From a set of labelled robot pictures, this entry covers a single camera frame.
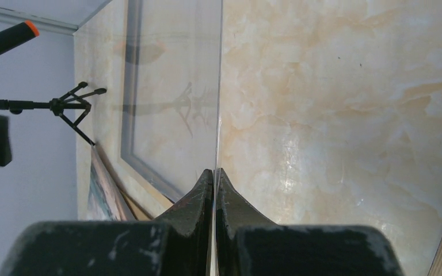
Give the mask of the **clear acrylic sheet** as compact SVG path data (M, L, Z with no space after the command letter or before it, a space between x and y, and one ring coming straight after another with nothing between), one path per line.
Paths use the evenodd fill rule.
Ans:
M129 1L120 159L176 202L215 167L222 1Z

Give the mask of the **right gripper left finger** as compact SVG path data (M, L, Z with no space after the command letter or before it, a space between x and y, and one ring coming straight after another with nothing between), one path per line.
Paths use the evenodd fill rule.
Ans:
M158 275L208 275L214 174L205 169L192 190L154 221L162 227Z

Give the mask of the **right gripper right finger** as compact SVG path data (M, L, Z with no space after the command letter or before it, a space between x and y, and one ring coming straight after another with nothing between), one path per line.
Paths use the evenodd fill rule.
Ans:
M235 189L223 168L216 170L215 232L219 275L249 275L242 267L250 265L246 230L275 224Z

